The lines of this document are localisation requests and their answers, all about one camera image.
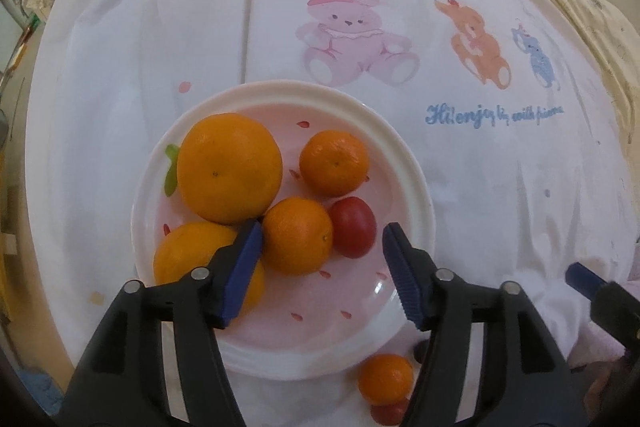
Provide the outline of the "white cartoon bedsheet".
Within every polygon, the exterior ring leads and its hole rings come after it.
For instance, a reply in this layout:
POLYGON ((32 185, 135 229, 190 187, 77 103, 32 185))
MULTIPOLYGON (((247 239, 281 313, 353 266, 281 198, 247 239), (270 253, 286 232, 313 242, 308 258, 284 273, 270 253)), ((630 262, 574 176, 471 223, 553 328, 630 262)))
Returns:
POLYGON ((206 98, 275 79, 384 117, 424 172, 437 256, 477 283, 519 281, 574 357, 588 311, 564 269, 629 279, 639 166, 599 64, 550 0, 55 0, 27 200, 72 361, 134 273, 130 209, 153 146, 206 98))

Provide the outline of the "large orange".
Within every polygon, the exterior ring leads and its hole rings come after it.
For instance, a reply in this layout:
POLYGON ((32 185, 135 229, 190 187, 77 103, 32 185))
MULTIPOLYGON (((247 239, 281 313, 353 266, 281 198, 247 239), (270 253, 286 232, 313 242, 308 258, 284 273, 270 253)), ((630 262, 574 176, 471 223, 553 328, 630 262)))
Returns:
POLYGON ((205 267, 218 249, 230 246, 238 234, 238 227, 214 222, 195 221, 180 225, 164 237, 155 251, 155 283, 175 283, 193 269, 205 267))
POLYGON ((186 208, 207 221, 236 225, 261 216, 283 176, 280 148, 260 122, 237 113, 208 116, 184 137, 177 182, 186 208))

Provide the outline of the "small mandarin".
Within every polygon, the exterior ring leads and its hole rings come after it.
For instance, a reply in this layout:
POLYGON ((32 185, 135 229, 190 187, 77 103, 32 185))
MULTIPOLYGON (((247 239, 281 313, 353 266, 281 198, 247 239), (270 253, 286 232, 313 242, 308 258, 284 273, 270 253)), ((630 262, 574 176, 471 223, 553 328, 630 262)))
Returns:
POLYGON ((360 395, 375 407, 386 407, 407 398, 412 387, 412 365, 401 355, 375 355, 358 369, 360 395))
POLYGON ((300 152, 299 173, 311 191, 324 197, 342 197, 367 180, 370 157, 355 135, 340 130, 316 133, 300 152))
POLYGON ((288 197, 270 208, 262 220, 262 259, 287 277, 319 271, 333 247, 333 225, 320 202, 288 197))

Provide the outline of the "red cherry tomato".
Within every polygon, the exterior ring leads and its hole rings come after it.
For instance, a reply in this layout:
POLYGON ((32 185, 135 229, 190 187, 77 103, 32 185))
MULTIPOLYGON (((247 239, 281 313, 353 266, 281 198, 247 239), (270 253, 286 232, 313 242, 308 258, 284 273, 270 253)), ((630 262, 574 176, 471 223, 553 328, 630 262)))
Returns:
POLYGON ((369 205, 349 196, 334 202, 328 210, 333 225, 333 247, 350 259, 365 256, 376 241, 378 226, 369 205))
POLYGON ((404 398, 389 405, 371 405, 371 418, 380 426, 399 426, 405 417, 409 400, 404 398))

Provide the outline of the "large orange top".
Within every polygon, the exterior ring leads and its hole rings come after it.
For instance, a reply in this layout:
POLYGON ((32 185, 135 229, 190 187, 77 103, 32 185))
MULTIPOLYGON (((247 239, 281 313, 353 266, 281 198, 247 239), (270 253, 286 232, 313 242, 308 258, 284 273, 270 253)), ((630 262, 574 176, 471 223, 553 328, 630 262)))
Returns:
POLYGON ((280 148, 260 122, 237 113, 208 116, 184 137, 177 182, 186 208, 207 221, 236 225, 261 216, 283 176, 280 148))

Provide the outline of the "large orange bottom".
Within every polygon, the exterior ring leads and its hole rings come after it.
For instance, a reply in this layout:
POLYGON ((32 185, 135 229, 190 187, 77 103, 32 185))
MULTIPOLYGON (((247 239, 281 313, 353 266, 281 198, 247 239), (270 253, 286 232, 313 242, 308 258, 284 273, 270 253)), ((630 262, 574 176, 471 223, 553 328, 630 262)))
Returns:
POLYGON ((238 234, 238 227, 214 222, 195 221, 180 225, 164 237, 155 251, 155 283, 175 283, 193 269, 205 267, 218 249, 230 246, 238 234))

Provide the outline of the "white pink plate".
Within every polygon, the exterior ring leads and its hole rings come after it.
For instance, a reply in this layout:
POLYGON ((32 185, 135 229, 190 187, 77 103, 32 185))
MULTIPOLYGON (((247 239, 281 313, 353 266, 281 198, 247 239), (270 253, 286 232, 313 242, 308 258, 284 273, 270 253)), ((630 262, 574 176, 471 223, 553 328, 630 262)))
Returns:
POLYGON ((218 260, 245 223, 259 261, 218 345, 224 364, 294 381, 341 372, 406 324, 383 255, 397 222, 435 244, 423 172, 399 134, 356 98, 315 84, 241 84, 179 117, 154 148, 131 236, 148 285, 218 260))

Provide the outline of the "red cherry tomato on plate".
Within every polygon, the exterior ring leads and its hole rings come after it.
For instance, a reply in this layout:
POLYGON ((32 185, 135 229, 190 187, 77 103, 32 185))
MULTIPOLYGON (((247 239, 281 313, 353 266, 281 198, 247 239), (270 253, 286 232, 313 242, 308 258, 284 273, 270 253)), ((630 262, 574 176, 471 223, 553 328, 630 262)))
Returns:
POLYGON ((328 210, 333 225, 333 247, 350 259, 365 256, 376 241, 378 226, 369 205, 349 196, 334 202, 328 210))

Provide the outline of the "cream patterned blanket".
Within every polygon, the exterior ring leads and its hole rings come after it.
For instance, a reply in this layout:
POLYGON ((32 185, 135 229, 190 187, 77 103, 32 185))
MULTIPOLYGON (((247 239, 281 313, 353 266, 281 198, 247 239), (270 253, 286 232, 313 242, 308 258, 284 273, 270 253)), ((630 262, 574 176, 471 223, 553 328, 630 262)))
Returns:
POLYGON ((620 145, 639 166, 639 34, 608 0, 550 0, 577 30, 603 74, 620 127, 620 145))

